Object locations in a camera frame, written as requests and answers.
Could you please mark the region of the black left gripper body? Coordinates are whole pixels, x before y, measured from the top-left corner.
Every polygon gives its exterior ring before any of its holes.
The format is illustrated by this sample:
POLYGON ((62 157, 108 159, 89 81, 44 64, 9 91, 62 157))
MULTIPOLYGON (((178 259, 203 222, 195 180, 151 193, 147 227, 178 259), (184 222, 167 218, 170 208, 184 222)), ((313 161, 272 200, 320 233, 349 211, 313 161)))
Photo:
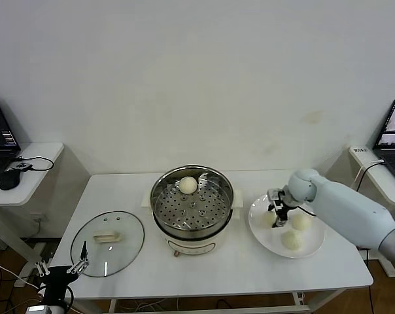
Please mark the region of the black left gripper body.
POLYGON ((71 270, 71 266, 53 266, 49 274, 44 276, 46 286, 44 299, 63 300, 67 287, 78 279, 78 274, 71 270))

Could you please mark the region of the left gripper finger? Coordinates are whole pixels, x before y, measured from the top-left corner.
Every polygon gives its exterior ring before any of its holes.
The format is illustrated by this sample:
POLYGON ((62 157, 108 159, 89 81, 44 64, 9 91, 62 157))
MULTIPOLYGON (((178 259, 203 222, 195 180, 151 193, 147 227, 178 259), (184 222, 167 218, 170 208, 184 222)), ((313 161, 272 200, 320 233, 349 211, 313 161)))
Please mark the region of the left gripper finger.
POLYGON ((84 241, 79 261, 72 265, 68 270, 67 273, 70 274, 81 274, 84 270, 88 267, 88 251, 87 251, 87 243, 84 241))
POLYGON ((40 277, 44 277, 50 274, 47 263, 44 260, 41 260, 40 262, 36 262, 35 267, 37 268, 40 277))

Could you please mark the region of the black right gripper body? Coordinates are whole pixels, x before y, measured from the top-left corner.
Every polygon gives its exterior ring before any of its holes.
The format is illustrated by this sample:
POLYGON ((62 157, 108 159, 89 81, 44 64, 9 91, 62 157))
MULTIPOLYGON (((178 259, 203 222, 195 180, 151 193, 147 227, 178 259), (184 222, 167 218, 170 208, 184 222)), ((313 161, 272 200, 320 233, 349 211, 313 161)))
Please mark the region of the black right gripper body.
POLYGON ((298 206, 288 206, 281 200, 275 200, 274 206, 275 206, 276 218, 280 218, 281 220, 286 220, 286 222, 288 221, 288 212, 298 208, 298 206))

